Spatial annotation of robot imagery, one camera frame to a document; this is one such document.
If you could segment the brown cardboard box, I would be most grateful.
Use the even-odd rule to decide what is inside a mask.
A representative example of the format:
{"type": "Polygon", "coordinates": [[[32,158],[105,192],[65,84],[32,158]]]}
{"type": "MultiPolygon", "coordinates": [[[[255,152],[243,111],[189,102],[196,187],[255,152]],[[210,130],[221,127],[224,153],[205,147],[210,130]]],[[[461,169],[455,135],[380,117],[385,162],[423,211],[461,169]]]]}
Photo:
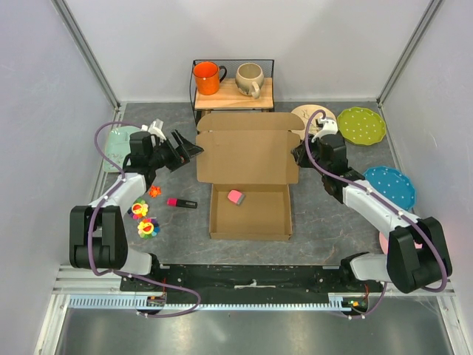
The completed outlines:
{"type": "Polygon", "coordinates": [[[290,185],[299,181],[291,151],[301,118],[290,112],[213,112],[197,124],[197,179],[211,184],[209,234],[214,240],[286,241],[293,234],[290,185]],[[245,195],[237,206],[228,198],[245,195]]]}

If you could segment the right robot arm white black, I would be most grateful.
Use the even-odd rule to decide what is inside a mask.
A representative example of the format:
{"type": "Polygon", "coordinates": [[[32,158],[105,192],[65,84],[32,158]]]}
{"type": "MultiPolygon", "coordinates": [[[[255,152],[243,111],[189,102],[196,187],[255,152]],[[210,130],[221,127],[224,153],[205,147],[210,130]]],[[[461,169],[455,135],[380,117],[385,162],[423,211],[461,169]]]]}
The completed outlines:
{"type": "Polygon", "coordinates": [[[452,275],[443,227],[433,218],[420,218],[380,195],[348,163],[343,137],[308,135],[292,151],[301,168],[315,169],[325,191],[358,212],[388,239],[386,254],[363,252],[341,261],[340,286],[355,291],[365,280],[392,283],[408,294],[418,289],[441,292],[452,275]]]}

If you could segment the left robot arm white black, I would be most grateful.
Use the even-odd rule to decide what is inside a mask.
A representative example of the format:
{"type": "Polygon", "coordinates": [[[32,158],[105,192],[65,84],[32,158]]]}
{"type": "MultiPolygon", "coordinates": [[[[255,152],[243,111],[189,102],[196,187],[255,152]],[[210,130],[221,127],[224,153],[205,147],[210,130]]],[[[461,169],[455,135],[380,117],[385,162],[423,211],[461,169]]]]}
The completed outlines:
{"type": "Polygon", "coordinates": [[[132,204],[152,186],[158,169],[173,172],[204,152],[177,130],[171,132],[177,145],[150,132],[134,132],[129,139],[119,178],[97,200],[74,207],[69,215],[69,261],[74,268],[96,274],[122,271],[136,274],[137,283],[153,291],[162,283],[154,268],[155,256],[129,248],[123,217],[132,204]]]}

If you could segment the pink heart toy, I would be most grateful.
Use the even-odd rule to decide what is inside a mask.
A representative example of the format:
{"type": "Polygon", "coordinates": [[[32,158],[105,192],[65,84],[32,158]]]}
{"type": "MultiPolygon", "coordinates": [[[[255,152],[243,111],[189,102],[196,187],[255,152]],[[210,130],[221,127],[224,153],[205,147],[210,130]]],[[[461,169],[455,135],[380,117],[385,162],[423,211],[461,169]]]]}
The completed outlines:
{"type": "Polygon", "coordinates": [[[243,202],[243,200],[244,200],[244,198],[245,198],[245,195],[244,195],[242,192],[240,192],[240,191],[237,191],[237,190],[235,190],[235,189],[232,189],[232,190],[228,193],[227,198],[228,198],[233,204],[239,206],[239,205],[243,202]]]}

